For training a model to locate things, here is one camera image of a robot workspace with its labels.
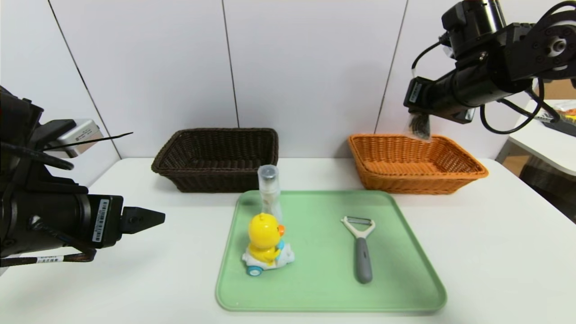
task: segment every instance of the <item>brown wicker basket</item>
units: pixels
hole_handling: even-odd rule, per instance
[[[258,189],[261,165],[277,162],[273,129],[188,129],[170,138],[152,171],[183,193],[243,193]]]

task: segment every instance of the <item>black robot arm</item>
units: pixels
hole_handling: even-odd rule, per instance
[[[404,105],[410,113],[435,115],[458,123],[471,122],[479,107],[484,126],[498,134],[522,128],[540,108],[552,115],[552,122],[558,121],[558,113],[543,100],[543,80],[576,78],[576,10],[555,13],[564,6],[576,7],[576,1],[559,3],[535,24],[506,25],[497,0],[457,3],[442,16],[446,33],[434,45],[452,48],[454,69],[437,80],[412,79]],[[413,69],[423,54],[416,58]],[[535,78],[540,84],[539,96],[532,90]],[[504,99],[519,92],[526,92],[537,101],[534,112],[526,112]],[[492,101],[525,115],[526,122],[509,131],[492,129],[484,110],[484,105]]]
[[[162,224],[163,213],[124,207],[117,195],[88,194],[72,179],[52,176],[46,165],[72,169],[72,163],[48,155],[50,145],[69,134],[88,134],[72,119],[39,123],[43,109],[0,87],[0,267],[49,262],[90,262],[97,248],[111,247],[122,234]],[[80,146],[110,138],[62,145],[81,153]],[[14,254],[62,246],[80,253],[51,257],[7,258]]]

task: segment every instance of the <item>toy car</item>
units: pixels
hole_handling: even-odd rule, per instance
[[[265,262],[254,259],[254,257],[250,255],[248,249],[246,249],[246,252],[242,255],[242,261],[246,262],[246,266],[248,267],[247,268],[248,275],[252,277],[257,277],[264,270],[281,268],[287,265],[288,263],[294,262],[294,253],[292,252],[290,245],[284,244],[284,242],[281,241],[281,243],[278,244],[278,246],[281,252],[272,265],[268,265]]]

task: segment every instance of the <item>white wall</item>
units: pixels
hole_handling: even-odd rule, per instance
[[[280,157],[342,157],[374,132],[405,1],[225,0],[241,127]]]
[[[378,121],[378,133],[400,133],[408,121],[407,108],[403,106],[404,96],[412,75],[410,66],[422,50],[438,40],[444,33],[442,15],[457,1],[454,0],[409,0],[400,32],[396,56],[388,82],[382,113]],[[552,6],[553,2],[504,0],[501,7],[506,22],[536,22]],[[418,75],[436,79],[454,68],[454,60],[446,57],[440,47],[432,50],[418,63]],[[518,106],[525,107],[528,96],[518,94],[510,97]],[[491,103],[486,106],[488,122],[496,129],[507,130],[514,127],[519,115],[513,110]],[[454,139],[476,157],[495,158],[507,139],[506,135],[493,134],[482,126],[479,111],[472,123],[458,123],[433,117],[433,133]]]
[[[122,158],[177,130],[237,127],[220,0],[52,0]]]
[[[44,108],[41,122],[91,118],[107,136],[46,0],[2,0],[0,84]],[[90,185],[119,160],[109,141],[71,159],[75,169],[51,168],[52,174]]]

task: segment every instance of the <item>toy wheel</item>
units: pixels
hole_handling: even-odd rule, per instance
[[[260,273],[262,273],[262,268],[260,268],[259,266],[249,266],[248,267],[248,275],[252,276],[252,277],[257,277],[260,275]]]

